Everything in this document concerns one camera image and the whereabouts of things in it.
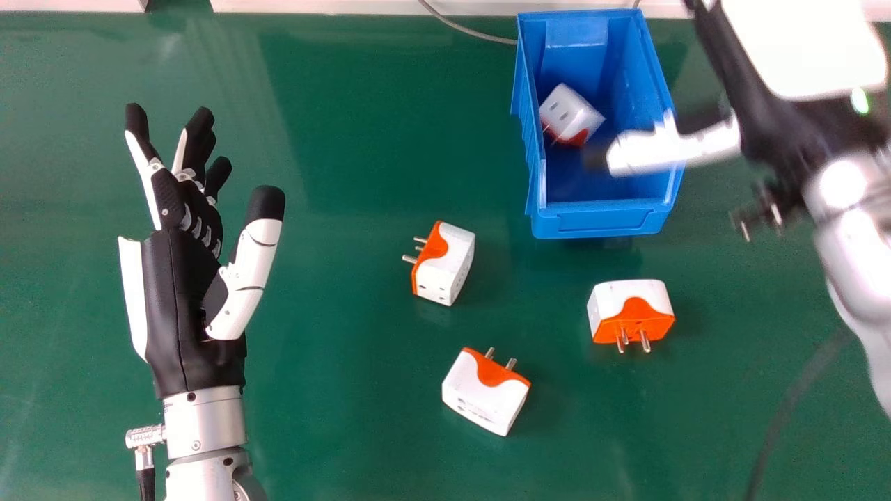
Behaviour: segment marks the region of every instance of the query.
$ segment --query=robotic arm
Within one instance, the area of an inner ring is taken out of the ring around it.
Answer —
[[[200,108],[180,135],[170,170],[149,140],[145,111],[127,106],[125,138],[142,179],[154,232],[119,237],[121,274],[136,353],[149,364],[164,424],[133,429],[143,501],[153,501],[151,448],[167,444],[167,500],[262,501],[246,450],[241,394],[245,325],[272,267],[284,216],[284,193],[254,190],[244,229],[225,266],[218,262],[223,226],[219,189],[232,172],[219,157],[214,117]]]
[[[628,131],[586,163],[614,176],[741,152],[773,179],[733,213],[754,226],[805,210],[839,314],[860,338],[891,416],[891,116],[887,56],[857,0],[685,0],[732,110],[698,133],[671,114]]]

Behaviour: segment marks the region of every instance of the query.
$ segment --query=white and orange plug adapter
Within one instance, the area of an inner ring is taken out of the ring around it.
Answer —
[[[531,383],[513,372],[511,358],[504,367],[492,360],[495,349],[485,355],[464,348],[443,380],[443,402],[458,414],[502,437],[526,402]]]
[[[674,323],[674,311],[661,280],[617,280],[594,285],[588,321],[595,343],[615,343],[625,353],[630,342],[639,341],[650,353],[650,343],[664,338]]]
[[[427,238],[414,237],[421,246],[417,258],[404,255],[412,263],[412,293],[419,298],[452,306],[464,286],[473,262],[476,235],[437,221]]]
[[[544,132],[553,137],[555,143],[579,147],[584,146],[604,120],[603,115],[566,84],[554,88],[538,107],[538,115]]]

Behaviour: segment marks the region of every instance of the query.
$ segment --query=green light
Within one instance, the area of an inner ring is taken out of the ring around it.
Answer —
[[[851,105],[854,106],[854,111],[861,115],[869,113],[870,98],[866,95],[866,91],[861,88],[856,88],[851,91]]]

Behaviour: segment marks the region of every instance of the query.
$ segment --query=plug pin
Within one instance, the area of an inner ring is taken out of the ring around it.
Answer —
[[[641,345],[643,346],[644,353],[650,353],[652,347],[650,346],[650,338],[647,337],[646,331],[641,331]]]

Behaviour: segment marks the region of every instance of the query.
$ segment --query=blue plastic container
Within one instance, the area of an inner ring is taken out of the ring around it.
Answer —
[[[606,121],[591,141],[652,129],[673,110],[650,31],[638,10],[529,12],[517,16],[519,44],[511,113],[519,117],[529,165],[526,213],[535,238],[654,234],[681,186],[683,164],[618,177],[582,166],[579,150],[545,141],[538,106],[566,83]]]

